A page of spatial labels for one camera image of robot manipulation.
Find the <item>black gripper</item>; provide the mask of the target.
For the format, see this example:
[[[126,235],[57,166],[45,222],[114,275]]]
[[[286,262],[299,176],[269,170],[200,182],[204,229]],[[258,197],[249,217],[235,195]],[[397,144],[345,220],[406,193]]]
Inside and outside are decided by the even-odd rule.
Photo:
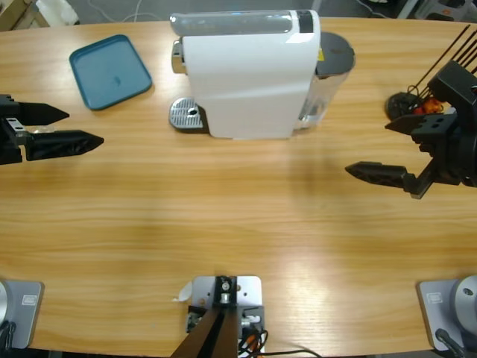
[[[25,126],[47,126],[69,114],[49,104],[14,101],[1,94],[1,164],[22,162],[20,146],[27,161],[71,157],[85,154],[104,143],[104,138],[85,131],[55,131],[31,134]]]
[[[476,126],[457,110],[451,113],[405,115],[385,126],[410,136],[431,162],[418,175],[404,166],[360,161],[345,167],[347,173],[367,183],[402,189],[421,199],[436,183],[476,185]]]

